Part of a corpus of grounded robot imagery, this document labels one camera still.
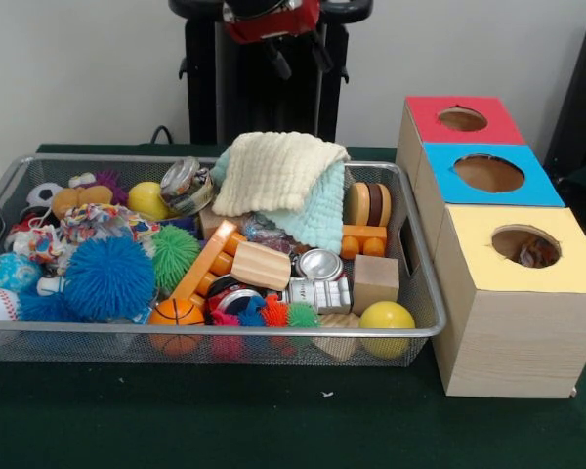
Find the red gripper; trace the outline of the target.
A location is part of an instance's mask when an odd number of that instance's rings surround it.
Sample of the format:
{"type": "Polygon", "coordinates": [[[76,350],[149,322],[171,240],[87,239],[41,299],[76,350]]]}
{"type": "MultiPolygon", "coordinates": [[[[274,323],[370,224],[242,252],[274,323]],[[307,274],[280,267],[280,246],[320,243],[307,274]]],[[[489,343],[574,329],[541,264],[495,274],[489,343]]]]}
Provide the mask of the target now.
{"type": "MultiPolygon", "coordinates": [[[[240,44],[311,32],[318,23],[319,13],[318,1],[224,2],[225,28],[240,44]]],[[[318,70],[329,73],[333,62],[317,32],[310,33],[310,44],[318,70]]],[[[266,42],[266,54],[277,76],[288,80],[292,75],[290,65],[272,40],[266,42]]]]}

